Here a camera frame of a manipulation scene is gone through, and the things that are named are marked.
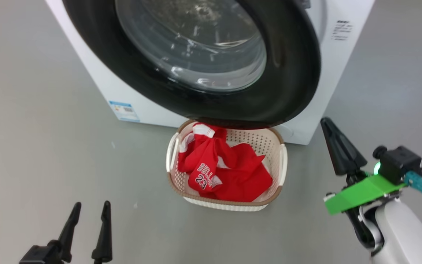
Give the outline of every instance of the gray floor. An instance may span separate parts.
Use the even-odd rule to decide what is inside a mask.
[[[326,115],[368,168],[379,144],[422,155],[422,1],[377,1]],[[346,216],[323,206],[344,179],[320,130],[288,145],[283,192],[257,213],[175,194],[164,174],[174,131],[117,121],[43,1],[0,3],[0,263],[56,239],[77,201],[73,262],[92,263],[106,199],[114,263],[368,263]],[[422,197],[403,201],[422,220]]]

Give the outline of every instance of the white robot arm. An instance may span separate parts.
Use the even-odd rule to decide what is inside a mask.
[[[380,159],[375,179],[382,180],[374,181],[360,169],[367,161],[332,120],[324,117],[320,123],[335,174],[347,176],[342,194],[325,197],[327,209],[347,215],[373,264],[422,264],[422,223],[399,198],[403,187],[422,193],[421,157],[405,147],[378,147],[373,153]]]
[[[375,209],[375,221],[382,235],[372,264],[422,264],[422,223],[400,199]]]

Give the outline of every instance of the door glass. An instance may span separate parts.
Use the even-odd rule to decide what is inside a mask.
[[[263,38],[235,0],[116,0],[116,11],[126,35],[171,80],[229,92],[264,71]]]

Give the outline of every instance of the green bracket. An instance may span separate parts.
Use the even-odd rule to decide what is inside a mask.
[[[331,215],[373,201],[384,194],[390,194],[405,187],[406,184],[394,185],[381,175],[371,175],[342,190],[325,201],[325,206]]]

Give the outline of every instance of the white washing machine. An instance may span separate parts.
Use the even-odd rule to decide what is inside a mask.
[[[46,0],[119,120],[308,144],[374,0]]]

